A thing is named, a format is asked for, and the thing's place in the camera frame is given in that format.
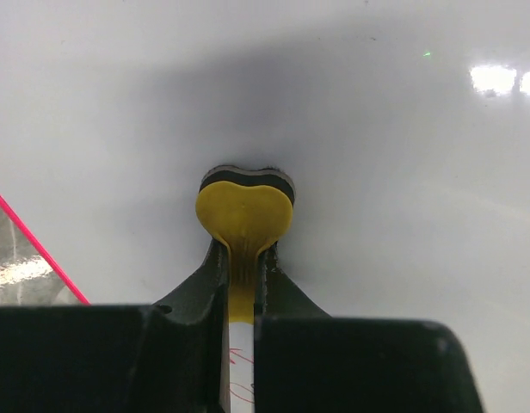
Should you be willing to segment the red-framed whiteboard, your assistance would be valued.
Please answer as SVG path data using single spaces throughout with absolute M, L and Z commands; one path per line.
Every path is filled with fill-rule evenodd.
M 194 271 L 219 164 L 292 178 L 317 304 L 448 325 L 530 412 L 530 1 L 0 1 L 0 195 L 89 302 Z

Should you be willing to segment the yellow and black eraser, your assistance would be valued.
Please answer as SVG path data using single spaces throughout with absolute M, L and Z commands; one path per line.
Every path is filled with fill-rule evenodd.
M 195 212 L 228 251 L 231 323 L 254 323 L 259 256 L 290 228 L 295 195 L 292 179 L 272 167 L 247 170 L 224 164 L 202 178 Z

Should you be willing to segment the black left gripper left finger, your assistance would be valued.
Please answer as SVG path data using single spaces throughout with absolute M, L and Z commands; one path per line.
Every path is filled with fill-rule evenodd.
M 226 412 L 226 248 L 152 305 L 0 307 L 0 412 Z

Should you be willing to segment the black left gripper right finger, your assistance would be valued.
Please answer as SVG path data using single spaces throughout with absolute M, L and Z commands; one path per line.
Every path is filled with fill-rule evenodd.
M 258 412 L 479 412 L 465 350 L 428 320 L 332 317 L 280 268 L 258 262 L 254 325 Z

